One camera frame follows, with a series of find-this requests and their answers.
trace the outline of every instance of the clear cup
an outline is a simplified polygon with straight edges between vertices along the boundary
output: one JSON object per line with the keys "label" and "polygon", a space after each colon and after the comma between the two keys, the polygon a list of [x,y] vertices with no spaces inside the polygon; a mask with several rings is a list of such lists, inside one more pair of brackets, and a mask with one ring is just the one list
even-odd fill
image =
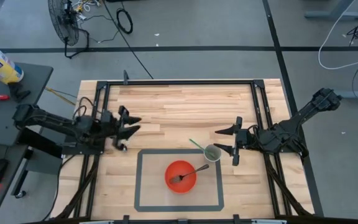
{"label": "clear cup", "polygon": [[207,161],[216,162],[221,159],[222,150],[214,145],[208,145],[204,150],[204,157]]}

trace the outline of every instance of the wooden table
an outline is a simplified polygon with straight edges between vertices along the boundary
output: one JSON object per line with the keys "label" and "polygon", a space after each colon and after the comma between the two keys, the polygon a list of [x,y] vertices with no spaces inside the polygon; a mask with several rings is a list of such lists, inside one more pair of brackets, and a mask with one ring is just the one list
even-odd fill
{"label": "wooden table", "polygon": [[[279,79],[266,79],[265,89],[273,122],[288,119],[288,108]],[[97,81],[82,81],[78,98],[94,99]],[[103,94],[99,99],[101,108]],[[137,154],[141,149],[193,149],[189,138],[202,145],[234,144],[233,136],[215,134],[242,116],[243,128],[256,123],[250,87],[244,85],[136,85],[113,86],[108,109],[117,115],[124,105],[131,116],[142,118],[141,129],[127,143],[128,151],[113,149],[107,140],[100,158],[93,202],[92,219],[133,220],[160,219],[228,219],[273,218],[272,203],[263,155],[241,150],[240,164],[232,166],[232,158],[223,153],[224,208],[220,212],[137,212],[134,208]],[[59,195],[52,216],[59,214],[78,188],[82,156],[76,156],[61,171]],[[313,213],[310,193],[299,156],[281,153],[288,188],[307,211]],[[283,214],[283,200],[278,187],[278,201]]]}

